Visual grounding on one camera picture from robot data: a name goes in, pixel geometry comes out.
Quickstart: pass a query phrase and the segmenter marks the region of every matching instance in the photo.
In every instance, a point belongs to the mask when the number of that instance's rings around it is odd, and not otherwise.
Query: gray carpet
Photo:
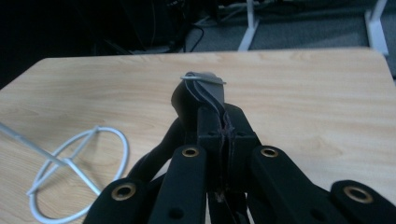
[[[382,25],[387,39],[387,62],[396,77],[396,12],[386,11]],[[194,52],[237,50],[247,28],[246,14],[241,13],[215,26],[203,27],[205,35]],[[187,50],[197,41],[199,30],[192,30],[187,38]],[[363,14],[350,16],[268,19],[261,22],[250,49],[318,49],[368,47]]]

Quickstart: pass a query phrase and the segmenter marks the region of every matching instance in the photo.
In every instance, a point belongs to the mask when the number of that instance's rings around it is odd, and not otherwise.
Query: white cable
[[[116,175],[113,178],[114,180],[119,179],[122,174],[123,171],[127,165],[127,161],[129,158],[129,146],[128,146],[128,142],[126,140],[125,135],[113,128],[109,128],[109,127],[95,127],[92,130],[88,130],[86,132],[83,133],[79,133],[76,136],[70,138],[69,140],[67,140],[66,142],[64,142],[60,147],[58,147],[53,153],[52,156],[57,157],[59,154],[61,154],[62,151],[64,151],[67,147],[69,147],[71,144],[73,144],[74,142],[76,142],[78,139],[87,136],[85,140],[83,140],[83,142],[80,144],[85,145],[88,142],[88,139],[90,139],[93,136],[93,133],[99,133],[99,132],[109,132],[109,133],[114,133],[116,134],[122,144],[123,144],[123,157],[120,163],[120,167],[119,170],[117,171]],[[80,152],[82,149],[82,147],[78,147],[78,149],[76,150],[77,153]],[[62,159],[61,161],[67,163],[68,166],[71,166],[71,168],[81,177],[83,178],[84,182],[91,183],[91,180],[85,176],[82,171],[80,171],[77,166],[74,166],[74,163],[72,162],[72,160],[77,156],[77,153],[73,153],[72,157],[70,158],[66,158],[66,159]],[[37,201],[36,201],[36,190],[38,189],[38,187],[45,181],[45,179],[47,179],[50,175],[46,174],[46,170],[49,168],[51,164],[51,161],[47,160],[44,162],[43,166],[40,168],[40,170],[38,171],[34,183],[32,185],[32,188],[28,191],[28,195],[29,195],[29,205],[30,205],[30,209],[32,211],[33,216],[42,223],[48,223],[48,224],[60,224],[60,223],[67,223],[70,221],[73,221],[79,217],[84,216],[86,213],[88,213],[88,211],[90,210],[91,204],[88,205],[87,207],[83,208],[82,210],[80,210],[79,212],[68,216],[68,217],[62,217],[62,218],[51,218],[51,217],[46,217],[45,215],[43,215],[40,210],[37,207]]]

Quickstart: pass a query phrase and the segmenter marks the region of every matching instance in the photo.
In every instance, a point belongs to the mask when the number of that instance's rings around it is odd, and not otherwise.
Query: black cable
[[[205,31],[203,28],[197,26],[197,25],[193,25],[192,28],[198,29],[201,31],[201,36],[198,38],[197,42],[195,42],[194,46],[192,46],[190,52],[193,52],[195,50],[195,48],[198,46],[199,42],[201,42],[202,38],[204,37]]]

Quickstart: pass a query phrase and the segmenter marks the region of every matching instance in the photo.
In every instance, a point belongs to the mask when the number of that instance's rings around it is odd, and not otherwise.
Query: wooden table
[[[396,90],[384,58],[368,49],[45,59],[0,91],[1,122],[51,151],[94,125],[115,127],[131,145],[129,170],[176,118],[170,98],[188,71],[222,77],[226,102],[315,184],[354,179],[396,203]],[[121,155],[120,140],[100,134],[76,163],[104,187]],[[25,192],[44,161],[0,133],[0,222],[35,222]],[[38,196],[50,217],[94,199],[70,169]]]

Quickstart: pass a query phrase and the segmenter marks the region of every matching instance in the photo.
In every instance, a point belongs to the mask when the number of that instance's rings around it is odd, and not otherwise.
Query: metal ring
[[[358,187],[346,186],[344,187],[344,193],[358,203],[372,203],[374,201],[373,196],[369,192]]]
[[[279,155],[279,153],[276,150],[271,148],[263,148],[261,153],[264,157],[269,157],[269,158],[275,158]]]
[[[111,192],[111,197],[116,201],[124,201],[136,193],[136,185],[133,183],[125,183],[117,186]]]
[[[185,156],[185,157],[196,157],[196,156],[198,156],[199,151],[198,151],[198,149],[196,149],[194,147],[189,147],[189,148],[183,149],[181,154],[183,154],[183,156]]]

